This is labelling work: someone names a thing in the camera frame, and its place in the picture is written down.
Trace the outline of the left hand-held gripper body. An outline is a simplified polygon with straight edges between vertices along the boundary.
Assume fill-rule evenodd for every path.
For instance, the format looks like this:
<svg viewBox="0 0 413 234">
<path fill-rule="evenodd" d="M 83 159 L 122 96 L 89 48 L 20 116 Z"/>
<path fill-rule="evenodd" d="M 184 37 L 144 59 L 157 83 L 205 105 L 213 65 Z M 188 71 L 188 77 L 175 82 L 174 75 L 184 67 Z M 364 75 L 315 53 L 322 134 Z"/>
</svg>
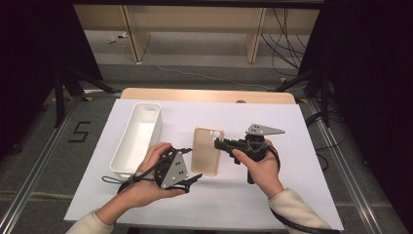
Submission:
<svg viewBox="0 0 413 234">
<path fill-rule="evenodd" d="M 189 191 L 189 188 L 183 185 L 183 181 L 188 177 L 183 155 L 175 148 L 162 154 L 155 168 L 155 181 L 160 188 Z"/>
</svg>

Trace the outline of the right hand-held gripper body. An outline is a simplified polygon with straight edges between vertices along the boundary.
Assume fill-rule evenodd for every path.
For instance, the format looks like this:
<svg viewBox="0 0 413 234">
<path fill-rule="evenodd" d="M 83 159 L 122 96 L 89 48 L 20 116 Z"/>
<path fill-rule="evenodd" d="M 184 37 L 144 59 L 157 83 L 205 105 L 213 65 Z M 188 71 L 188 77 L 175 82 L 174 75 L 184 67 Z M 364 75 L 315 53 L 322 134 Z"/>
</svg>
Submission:
<svg viewBox="0 0 413 234">
<path fill-rule="evenodd" d="M 284 134 L 284 130 L 252 124 L 245 131 L 244 139 L 232 140 L 233 145 L 230 146 L 235 146 L 255 162 L 261 161 L 266 156 L 266 152 L 271 151 L 276 156 L 280 166 L 281 161 L 277 149 L 267 143 L 265 139 L 265 136 L 280 134 Z"/>
</svg>

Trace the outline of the beige phone case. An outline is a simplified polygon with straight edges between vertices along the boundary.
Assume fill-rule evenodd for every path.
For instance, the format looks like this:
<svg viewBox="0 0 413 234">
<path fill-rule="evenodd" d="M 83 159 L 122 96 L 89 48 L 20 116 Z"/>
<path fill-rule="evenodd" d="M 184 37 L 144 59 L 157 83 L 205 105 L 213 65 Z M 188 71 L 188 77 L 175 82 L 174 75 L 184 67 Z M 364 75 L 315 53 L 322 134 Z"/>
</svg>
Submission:
<svg viewBox="0 0 413 234">
<path fill-rule="evenodd" d="M 198 126 L 194 131 L 191 171 L 195 174 L 216 176 L 221 151 L 214 143 L 224 138 L 224 131 L 216 127 Z"/>
</svg>

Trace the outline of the white plastic storage bin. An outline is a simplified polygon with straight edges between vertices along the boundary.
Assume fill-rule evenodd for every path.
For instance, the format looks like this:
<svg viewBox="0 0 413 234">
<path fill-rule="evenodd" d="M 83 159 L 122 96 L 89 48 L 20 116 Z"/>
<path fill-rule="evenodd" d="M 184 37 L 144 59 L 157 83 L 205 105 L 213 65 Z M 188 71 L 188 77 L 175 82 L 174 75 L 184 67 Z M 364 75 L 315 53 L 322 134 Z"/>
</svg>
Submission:
<svg viewBox="0 0 413 234">
<path fill-rule="evenodd" d="M 150 147 L 158 143 L 163 126 L 161 105 L 137 103 L 110 163 L 110 170 L 118 178 L 135 173 Z"/>
</svg>

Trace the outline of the person's right hand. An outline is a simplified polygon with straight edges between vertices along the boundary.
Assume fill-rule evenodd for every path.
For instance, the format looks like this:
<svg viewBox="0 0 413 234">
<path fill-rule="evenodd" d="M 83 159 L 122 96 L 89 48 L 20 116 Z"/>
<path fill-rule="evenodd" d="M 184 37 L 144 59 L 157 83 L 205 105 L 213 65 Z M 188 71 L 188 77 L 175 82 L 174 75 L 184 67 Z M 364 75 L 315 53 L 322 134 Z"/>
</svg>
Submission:
<svg viewBox="0 0 413 234">
<path fill-rule="evenodd" d="M 250 159 L 241 150 L 234 149 L 232 153 L 247 167 L 253 181 L 268 199 L 272 199 L 284 191 L 284 187 L 279 179 L 279 163 L 271 151 L 267 151 L 266 156 L 258 162 Z"/>
</svg>

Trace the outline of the person's left hand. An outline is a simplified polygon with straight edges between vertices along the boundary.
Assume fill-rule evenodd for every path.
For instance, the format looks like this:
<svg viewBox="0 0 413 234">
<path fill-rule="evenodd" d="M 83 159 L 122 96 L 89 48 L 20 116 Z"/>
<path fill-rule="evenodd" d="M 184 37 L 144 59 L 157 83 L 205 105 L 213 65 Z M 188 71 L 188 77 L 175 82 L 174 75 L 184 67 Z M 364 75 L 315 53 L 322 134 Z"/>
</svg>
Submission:
<svg viewBox="0 0 413 234">
<path fill-rule="evenodd" d="M 152 146 L 136 171 L 138 173 L 147 172 L 168 149 L 171 149 L 171 144 L 166 142 Z M 165 190 L 161 189 L 154 181 L 142 180 L 129 185 L 118 196 L 121 198 L 121 204 L 128 210 L 147 206 L 160 199 L 172 198 L 183 194 L 184 191 L 181 189 Z"/>
</svg>

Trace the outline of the white table sheet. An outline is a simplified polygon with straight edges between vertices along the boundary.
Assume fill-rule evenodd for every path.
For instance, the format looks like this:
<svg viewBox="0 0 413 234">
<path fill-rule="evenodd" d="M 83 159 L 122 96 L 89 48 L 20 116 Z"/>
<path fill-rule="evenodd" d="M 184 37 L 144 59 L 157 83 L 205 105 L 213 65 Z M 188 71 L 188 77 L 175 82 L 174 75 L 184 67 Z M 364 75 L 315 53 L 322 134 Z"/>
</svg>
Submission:
<svg viewBox="0 0 413 234">
<path fill-rule="evenodd" d="M 133 99 L 116 100 L 65 220 L 78 220 L 117 193 L 117 185 L 103 181 L 103 177 L 113 174 L 110 163 L 135 104 Z M 161 111 L 160 139 L 176 148 L 190 147 L 198 126 L 221 128 L 230 139 L 244 137 L 252 124 L 278 129 L 271 140 L 280 155 L 283 185 L 298 192 L 332 228 L 342 229 L 298 105 L 164 101 Z M 189 193 L 132 209 L 118 221 L 167 229 L 281 230 L 283 225 L 271 213 L 266 196 L 246 178 L 245 167 L 223 154 L 217 175 L 203 176 Z"/>
</svg>

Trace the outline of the black metal stand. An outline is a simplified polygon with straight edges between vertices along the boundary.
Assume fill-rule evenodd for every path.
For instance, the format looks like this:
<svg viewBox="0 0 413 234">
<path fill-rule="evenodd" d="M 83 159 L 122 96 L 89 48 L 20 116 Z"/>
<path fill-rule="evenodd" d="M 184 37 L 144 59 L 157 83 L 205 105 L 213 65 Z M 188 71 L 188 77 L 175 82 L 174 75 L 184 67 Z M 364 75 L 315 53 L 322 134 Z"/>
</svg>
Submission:
<svg viewBox="0 0 413 234">
<path fill-rule="evenodd" d="M 320 118 L 323 124 L 329 128 L 328 120 L 328 100 L 330 94 L 330 84 L 329 75 L 323 69 L 309 69 L 305 71 L 290 81 L 282 84 L 280 87 L 275 89 L 276 93 L 282 93 L 289 88 L 297 85 L 300 82 L 307 81 L 307 86 L 305 88 L 305 95 L 307 98 L 314 98 L 317 93 L 320 93 L 320 111 L 314 114 L 307 122 L 307 125 L 313 123 L 317 118 Z"/>
<path fill-rule="evenodd" d="M 70 66 L 63 66 L 55 75 L 55 98 L 56 98 L 56 124 L 59 127 L 65 118 L 65 107 L 63 100 L 63 90 L 66 90 L 72 97 L 83 98 L 86 93 L 79 81 L 86 81 L 93 86 L 100 88 L 108 94 L 120 94 L 122 91 L 104 84 L 99 79 L 94 79 L 78 69 Z"/>
</svg>

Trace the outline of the beige wooden desk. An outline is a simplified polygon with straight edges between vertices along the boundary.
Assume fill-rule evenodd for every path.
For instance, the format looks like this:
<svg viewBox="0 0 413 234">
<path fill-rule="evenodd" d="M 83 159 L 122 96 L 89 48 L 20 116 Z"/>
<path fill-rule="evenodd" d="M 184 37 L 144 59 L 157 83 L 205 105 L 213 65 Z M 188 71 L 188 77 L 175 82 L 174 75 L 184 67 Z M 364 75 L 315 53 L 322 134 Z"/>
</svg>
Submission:
<svg viewBox="0 0 413 234">
<path fill-rule="evenodd" d="M 132 59 L 141 61 L 153 32 L 236 33 L 244 37 L 247 61 L 255 62 L 259 35 L 309 35 L 317 10 L 281 8 L 178 7 L 81 5 L 74 6 L 85 30 L 125 31 L 130 36 Z"/>
</svg>

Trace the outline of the black curtain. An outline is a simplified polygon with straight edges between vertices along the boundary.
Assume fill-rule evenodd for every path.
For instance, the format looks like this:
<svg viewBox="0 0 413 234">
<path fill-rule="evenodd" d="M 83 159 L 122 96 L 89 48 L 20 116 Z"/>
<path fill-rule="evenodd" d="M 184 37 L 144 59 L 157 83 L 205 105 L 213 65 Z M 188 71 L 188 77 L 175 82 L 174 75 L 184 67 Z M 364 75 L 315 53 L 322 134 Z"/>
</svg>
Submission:
<svg viewBox="0 0 413 234">
<path fill-rule="evenodd" d="M 55 84 L 103 88 L 72 0 L 0 0 L 0 159 L 19 143 Z"/>
<path fill-rule="evenodd" d="M 364 159 L 413 232 L 413 0 L 324 0 L 301 68 L 324 63 Z"/>
</svg>

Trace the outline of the aluminium floor rail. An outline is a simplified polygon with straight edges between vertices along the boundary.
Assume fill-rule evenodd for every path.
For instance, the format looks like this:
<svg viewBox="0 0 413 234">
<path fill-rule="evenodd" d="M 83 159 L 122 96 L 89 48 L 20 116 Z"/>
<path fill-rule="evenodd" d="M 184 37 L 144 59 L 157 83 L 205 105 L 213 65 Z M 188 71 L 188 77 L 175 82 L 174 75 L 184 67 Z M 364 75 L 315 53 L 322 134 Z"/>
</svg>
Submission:
<svg viewBox="0 0 413 234">
<path fill-rule="evenodd" d="M 65 109 L 65 115 L 63 116 L 61 122 L 52 131 L 51 136 L 49 137 L 46 145 L 44 146 L 42 152 L 37 158 L 26 180 L 24 181 L 20 190 L 17 192 L 14 199 L 12 200 L 11 205 L 6 210 L 3 217 L 0 219 L 0 234 L 11 234 L 12 233 L 32 191 L 36 187 L 43 171 L 45 171 L 46 169 L 56 149 L 56 146 L 66 129 L 67 123 L 73 111 L 78 106 L 80 101 L 81 99 L 79 97 L 73 97 L 67 103 L 67 107 Z"/>
<path fill-rule="evenodd" d="M 353 204 L 355 205 L 358 215 L 368 234 L 384 234 L 383 229 L 379 225 L 378 218 L 374 214 L 371 206 L 368 204 L 357 180 L 349 167 L 340 147 L 339 143 L 333 135 L 329 127 L 325 125 L 328 120 L 326 116 L 321 116 L 321 108 L 315 99 L 309 100 L 309 107 L 314 115 L 318 114 L 317 123 L 326 143 L 327 149 L 330 151 L 332 158 L 338 168 L 341 178 L 343 179 L 347 191 L 349 192 Z"/>
</svg>

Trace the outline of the black frame bar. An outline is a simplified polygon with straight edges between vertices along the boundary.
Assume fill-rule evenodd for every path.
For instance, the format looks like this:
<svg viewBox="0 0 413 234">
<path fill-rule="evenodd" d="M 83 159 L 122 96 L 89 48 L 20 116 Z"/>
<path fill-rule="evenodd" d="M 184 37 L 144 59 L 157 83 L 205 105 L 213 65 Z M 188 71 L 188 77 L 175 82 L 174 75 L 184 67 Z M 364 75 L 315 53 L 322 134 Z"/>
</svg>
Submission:
<svg viewBox="0 0 413 234">
<path fill-rule="evenodd" d="M 320 9 L 326 0 L 69 0 L 72 4 Z"/>
</svg>

